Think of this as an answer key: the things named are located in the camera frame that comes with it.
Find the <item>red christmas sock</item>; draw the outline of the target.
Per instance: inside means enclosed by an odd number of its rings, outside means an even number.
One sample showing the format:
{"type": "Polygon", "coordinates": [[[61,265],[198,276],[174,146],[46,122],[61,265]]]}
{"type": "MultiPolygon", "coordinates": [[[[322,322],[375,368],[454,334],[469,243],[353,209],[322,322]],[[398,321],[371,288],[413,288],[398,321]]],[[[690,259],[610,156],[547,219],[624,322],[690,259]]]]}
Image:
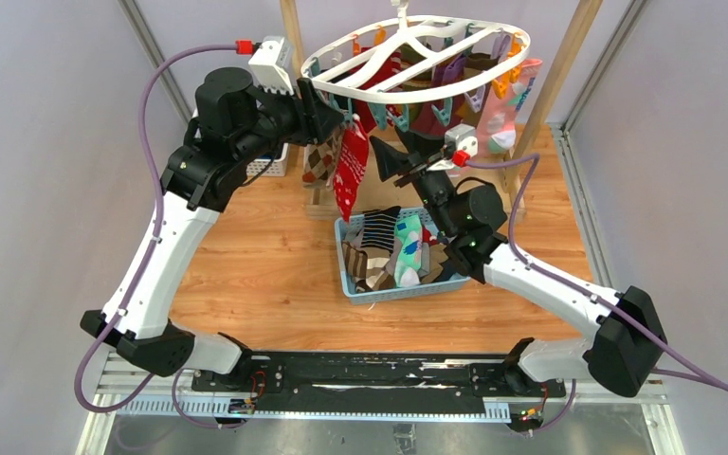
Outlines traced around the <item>red christmas sock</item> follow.
{"type": "Polygon", "coordinates": [[[335,201],[344,222],[353,212],[358,190],[367,170],[370,143],[358,115],[353,116],[341,140],[337,170],[333,178],[335,201]]]}

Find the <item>teal white sock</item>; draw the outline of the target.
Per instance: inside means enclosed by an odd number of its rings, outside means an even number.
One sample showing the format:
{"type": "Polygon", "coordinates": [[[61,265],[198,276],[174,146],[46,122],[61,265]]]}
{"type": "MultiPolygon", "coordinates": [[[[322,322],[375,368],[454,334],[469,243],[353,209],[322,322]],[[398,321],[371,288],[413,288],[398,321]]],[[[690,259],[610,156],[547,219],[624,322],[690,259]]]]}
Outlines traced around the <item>teal white sock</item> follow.
{"type": "Polygon", "coordinates": [[[419,215],[413,214],[397,221],[395,239],[399,241],[394,280],[398,288],[420,284],[423,265],[424,225],[419,215]]]}

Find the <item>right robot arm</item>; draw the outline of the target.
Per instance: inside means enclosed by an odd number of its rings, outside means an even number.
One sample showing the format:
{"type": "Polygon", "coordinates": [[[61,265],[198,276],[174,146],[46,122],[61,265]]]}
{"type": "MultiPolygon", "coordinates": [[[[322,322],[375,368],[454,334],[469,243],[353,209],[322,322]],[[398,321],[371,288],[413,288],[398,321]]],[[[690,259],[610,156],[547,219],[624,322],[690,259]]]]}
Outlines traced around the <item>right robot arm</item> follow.
{"type": "Polygon", "coordinates": [[[621,397],[638,394],[666,344],[645,290],[617,291],[579,280],[533,257],[498,232],[512,223],[493,183],[480,179],[459,191],[446,172],[430,168],[432,156],[402,153],[377,137],[370,143],[380,180],[415,189],[447,239],[445,253],[457,273],[519,295],[580,333],[568,340],[519,341],[503,370],[511,392],[525,395],[551,379],[592,379],[621,397]]]}

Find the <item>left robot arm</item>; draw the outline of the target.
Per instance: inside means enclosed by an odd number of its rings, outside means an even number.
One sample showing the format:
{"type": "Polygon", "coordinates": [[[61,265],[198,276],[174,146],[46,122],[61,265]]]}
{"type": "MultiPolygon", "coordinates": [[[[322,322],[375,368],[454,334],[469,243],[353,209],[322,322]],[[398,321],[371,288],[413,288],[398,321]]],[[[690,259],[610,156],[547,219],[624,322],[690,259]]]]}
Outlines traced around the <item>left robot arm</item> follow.
{"type": "Polygon", "coordinates": [[[174,294],[205,235],[246,180],[248,165],[286,144],[328,139],[344,116],[307,78],[268,90],[239,67],[211,71],[195,91],[196,115],[159,178],[162,203],[129,272],[100,309],[80,326],[132,365],[166,377],[182,369],[216,374],[231,391],[252,380],[251,352],[227,335],[181,328],[169,318],[174,294]],[[146,246],[153,246],[148,254],[146,246]]]}

